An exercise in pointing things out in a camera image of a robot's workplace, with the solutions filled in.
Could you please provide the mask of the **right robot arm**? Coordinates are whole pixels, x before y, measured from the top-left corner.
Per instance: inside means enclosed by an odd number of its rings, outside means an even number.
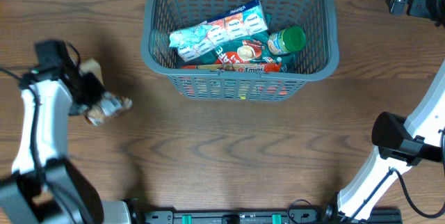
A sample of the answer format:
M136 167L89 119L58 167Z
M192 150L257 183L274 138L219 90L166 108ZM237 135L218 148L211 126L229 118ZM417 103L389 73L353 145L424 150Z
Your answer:
M392 15L429 19L444 25L444 0L386 0ZM388 188L422 160L444 163L444 68L406 118L382 112L374 122L373 149L351 183L337 193L322 218L325 222L367 223Z

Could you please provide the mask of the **green coffee bag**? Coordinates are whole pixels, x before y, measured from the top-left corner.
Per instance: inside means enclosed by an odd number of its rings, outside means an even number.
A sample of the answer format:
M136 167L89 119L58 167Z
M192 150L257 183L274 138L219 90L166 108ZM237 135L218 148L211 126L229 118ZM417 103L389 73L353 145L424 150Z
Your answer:
M264 31L222 43L200 56L194 64L281 63L279 72L289 72L294 68L296 54L273 55L267 45L268 37Z

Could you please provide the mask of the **small teal packet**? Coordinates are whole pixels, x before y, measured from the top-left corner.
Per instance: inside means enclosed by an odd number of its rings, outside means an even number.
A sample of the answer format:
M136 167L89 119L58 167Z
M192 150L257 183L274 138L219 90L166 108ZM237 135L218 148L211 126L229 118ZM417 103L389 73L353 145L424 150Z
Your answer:
M201 43L201 41L206 38L210 29L211 25L202 24L173 31L169 35L169 47L178 48Z

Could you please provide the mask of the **Kleenex tissue pack strip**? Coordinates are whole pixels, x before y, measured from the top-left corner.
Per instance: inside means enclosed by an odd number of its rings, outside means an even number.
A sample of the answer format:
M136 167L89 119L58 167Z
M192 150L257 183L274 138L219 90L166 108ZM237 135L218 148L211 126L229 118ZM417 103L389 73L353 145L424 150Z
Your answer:
M201 43L171 47L186 62L199 58L222 43L268 30L266 14L259 0L251 0L198 25L202 24L211 25L211 29Z

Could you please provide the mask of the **green lidded jar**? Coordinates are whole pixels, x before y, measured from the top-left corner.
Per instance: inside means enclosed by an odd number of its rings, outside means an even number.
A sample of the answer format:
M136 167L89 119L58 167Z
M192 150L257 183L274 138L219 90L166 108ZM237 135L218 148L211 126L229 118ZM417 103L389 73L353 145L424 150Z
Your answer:
M276 56L302 50L306 45L305 32L299 26L292 26L272 33L267 41L269 51Z

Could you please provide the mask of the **orange spaghetti pack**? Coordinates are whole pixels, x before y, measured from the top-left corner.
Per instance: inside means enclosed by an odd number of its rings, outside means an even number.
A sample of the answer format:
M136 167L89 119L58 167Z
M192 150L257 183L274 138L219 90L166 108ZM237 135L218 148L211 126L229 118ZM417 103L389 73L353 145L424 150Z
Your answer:
M234 72L279 72L281 63L223 63L211 65L185 65L182 69L187 70L224 70Z

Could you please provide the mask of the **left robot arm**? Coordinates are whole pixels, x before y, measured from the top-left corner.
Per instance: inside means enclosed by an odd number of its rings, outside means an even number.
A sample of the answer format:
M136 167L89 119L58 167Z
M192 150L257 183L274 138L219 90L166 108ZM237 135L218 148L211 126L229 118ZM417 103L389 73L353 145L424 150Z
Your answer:
M1 180L1 208L11 223L138 221L130 200L102 200L67 157L69 117L98 126L132 106L105 89L96 60L73 60L74 50L62 40L37 42L38 64L18 78L22 138L12 172Z

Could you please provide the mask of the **beige snack pouch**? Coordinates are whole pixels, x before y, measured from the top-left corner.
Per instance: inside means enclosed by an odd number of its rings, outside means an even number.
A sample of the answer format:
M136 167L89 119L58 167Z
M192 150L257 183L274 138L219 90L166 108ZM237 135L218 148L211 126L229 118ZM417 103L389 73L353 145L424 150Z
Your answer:
M102 69L95 59L89 59L80 64L80 73L90 86L93 94L93 104L88 106L83 115L88 124L99 126L116 118L133 106L132 99L118 96L107 91L102 78Z

